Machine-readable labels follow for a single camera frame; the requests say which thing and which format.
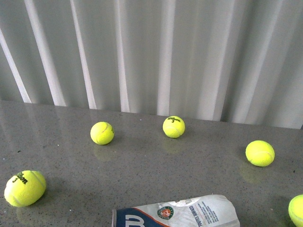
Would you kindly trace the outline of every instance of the tennis ball seam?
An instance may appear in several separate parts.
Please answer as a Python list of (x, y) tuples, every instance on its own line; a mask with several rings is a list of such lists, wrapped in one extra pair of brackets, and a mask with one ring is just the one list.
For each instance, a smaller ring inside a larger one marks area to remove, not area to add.
[(181, 136), (180, 131), (176, 127), (174, 127), (174, 129), (178, 132), (179, 136)]
[(270, 158), (271, 158), (272, 161), (275, 158), (275, 156), (271, 155), (271, 153), (268, 152), (268, 151), (259, 151), (259, 152), (256, 152), (256, 153), (253, 154), (253, 157), (251, 158), (251, 160), (253, 160), (255, 156), (260, 155), (262, 153), (268, 154), (270, 156)]
[(42, 185), (42, 187), (46, 188), (46, 185), (44, 185), (44, 183), (41, 182), (41, 180), (39, 179), (39, 177), (33, 171), (30, 170), (30, 172), (35, 176), (35, 178), (39, 181), (39, 183)]
[(295, 213), (292, 211), (292, 209), (290, 209), (290, 213), (292, 214), (293, 218), (295, 218), (296, 220), (303, 222), (303, 218), (298, 217), (297, 215), (295, 215)]
[(105, 122), (105, 123), (106, 123), (106, 127), (105, 127), (105, 129), (104, 129), (102, 132), (100, 132), (99, 134), (104, 133), (104, 132), (106, 131), (106, 129), (108, 128), (108, 123), (107, 123), (107, 122)]
[(18, 203), (21, 207), (26, 206), (25, 204), (21, 203), (14, 195), (12, 195), (11, 193), (9, 194), (10, 196), (12, 196), (15, 200), (16, 203)]
[(302, 197), (302, 196), (303, 196), (303, 195), (295, 196), (295, 197), (290, 201), (289, 206), (288, 206), (288, 211), (289, 211), (290, 213), (292, 213), (294, 217), (296, 217), (297, 219), (299, 219), (299, 221), (303, 221), (303, 217), (301, 218), (300, 216), (298, 216), (297, 214), (295, 214), (295, 212), (293, 211), (293, 209), (294, 209), (294, 206), (295, 206), (295, 205), (294, 205), (295, 201), (296, 201), (296, 200), (299, 200), (300, 197)]

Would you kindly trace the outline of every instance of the wilson logo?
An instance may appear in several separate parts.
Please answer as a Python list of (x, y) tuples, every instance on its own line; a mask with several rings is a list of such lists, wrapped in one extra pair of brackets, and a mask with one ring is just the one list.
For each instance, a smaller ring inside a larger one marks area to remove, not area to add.
[(26, 183), (28, 182), (28, 180), (25, 179), (25, 178), (23, 177), (23, 175), (24, 175), (24, 174), (23, 174), (22, 172), (18, 173), (18, 174), (16, 175), (17, 178), (15, 178), (15, 179), (13, 180), (13, 183), (16, 182), (18, 179), (20, 179), (20, 181), (22, 181), (23, 184), (26, 184)]
[(172, 123), (175, 122), (175, 121), (181, 122), (180, 119), (177, 119), (177, 118), (175, 118), (175, 117), (169, 117), (167, 120), (172, 120), (172, 121), (171, 121)]

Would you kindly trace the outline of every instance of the curtain fold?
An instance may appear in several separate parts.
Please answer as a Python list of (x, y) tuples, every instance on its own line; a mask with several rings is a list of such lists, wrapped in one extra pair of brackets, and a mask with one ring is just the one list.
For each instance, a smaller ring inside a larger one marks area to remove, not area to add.
[(0, 99), (301, 128), (302, 0), (0, 0)]

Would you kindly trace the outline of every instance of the granite surface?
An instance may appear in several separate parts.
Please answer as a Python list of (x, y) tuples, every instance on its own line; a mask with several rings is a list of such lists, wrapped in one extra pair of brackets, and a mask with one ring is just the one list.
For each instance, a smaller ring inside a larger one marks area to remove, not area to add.
[[(184, 118), (185, 133), (165, 136), (164, 116), (0, 101), (0, 226), (110, 227), (112, 209), (222, 194), (243, 227), (293, 227), (288, 203), (303, 194), (303, 130)], [(105, 146), (89, 135), (112, 124)], [(276, 158), (256, 167), (245, 157), (265, 140)], [(43, 197), (15, 208), (6, 182), (41, 171)]]

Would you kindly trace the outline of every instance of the yellow tennis ball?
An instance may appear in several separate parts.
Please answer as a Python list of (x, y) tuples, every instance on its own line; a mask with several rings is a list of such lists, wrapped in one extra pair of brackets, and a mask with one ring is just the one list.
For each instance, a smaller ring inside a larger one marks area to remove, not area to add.
[(298, 195), (290, 201), (288, 213), (295, 226), (303, 227), (303, 195)]
[(99, 144), (108, 144), (114, 138), (114, 129), (107, 122), (98, 122), (90, 130), (91, 139)]
[(178, 138), (185, 131), (185, 123), (177, 116), (168, 117), (163, 123), (163, 131), (168, 137)]
[(25, 207), (44, 194), (46, 181), (38, 171), (22, 171), (9, 179), (4, 190), (7, 202), (15, 207)]
[(255, 166), (265, 167), (270, 165), (275, 159), (273, 147), (262, 140), (251, 142), (246, 147), (246, 157)]

